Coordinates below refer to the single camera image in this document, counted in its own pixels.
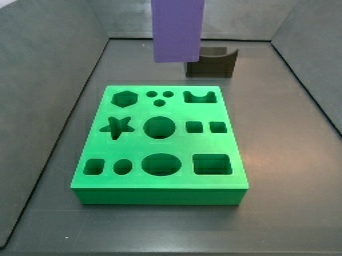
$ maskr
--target black object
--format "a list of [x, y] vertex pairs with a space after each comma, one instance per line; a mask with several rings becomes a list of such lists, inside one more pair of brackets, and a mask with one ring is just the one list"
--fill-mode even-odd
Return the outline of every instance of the black object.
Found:
[[237, 52], [227, 53], [227, 47], [200, 47], [199, 61], [185, 63], [185, 76], [231, 78]]

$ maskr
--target square hole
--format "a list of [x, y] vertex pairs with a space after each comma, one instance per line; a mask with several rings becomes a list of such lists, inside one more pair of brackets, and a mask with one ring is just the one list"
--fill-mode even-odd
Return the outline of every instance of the square hole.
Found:
[[188, 121], [185, 123], [188, 133], [203, 133], [203, 124], [197, 121]]
[[232, 174], [229, 158], [224, 154], [196, 154], [192, 156], [193, 171], [197, 175]]
[[209, 122], [209, 130], [212, 133], [227, 133], [224, 122]]
[[89, 159], [85, 163], [82, 173], [85, 175], [98, 175], [102, 172], [104, 160], [102, 159]]

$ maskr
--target rectangle hole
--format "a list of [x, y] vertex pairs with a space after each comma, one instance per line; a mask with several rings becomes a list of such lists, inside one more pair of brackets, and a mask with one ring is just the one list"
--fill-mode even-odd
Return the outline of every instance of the rectangle hole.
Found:
[[209, 122], [209, 130], [212, 133], [227, 133], [224, 122]]
[[197, 121], [188, 121], [185, 123], [188, 133], [203, 133], [203, 124]]
[[192, 156], [192, 161], [197, 175], [232, 174], [229, 157], [225, 154], [196, 154]]

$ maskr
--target green foam block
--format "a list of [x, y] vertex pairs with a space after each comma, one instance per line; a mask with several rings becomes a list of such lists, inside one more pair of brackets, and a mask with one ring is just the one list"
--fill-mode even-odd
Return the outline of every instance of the green foam block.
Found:
[[237, 205], [248, 189], [216, 86], [108, 86], [70, 188], [82, 204]]

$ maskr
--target purple block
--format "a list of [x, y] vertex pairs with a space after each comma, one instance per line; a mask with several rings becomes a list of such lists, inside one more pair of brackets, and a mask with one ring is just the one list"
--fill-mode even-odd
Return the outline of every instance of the purple block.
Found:
[[196, 62], [204, 0], [152, 0], [154, 62]]

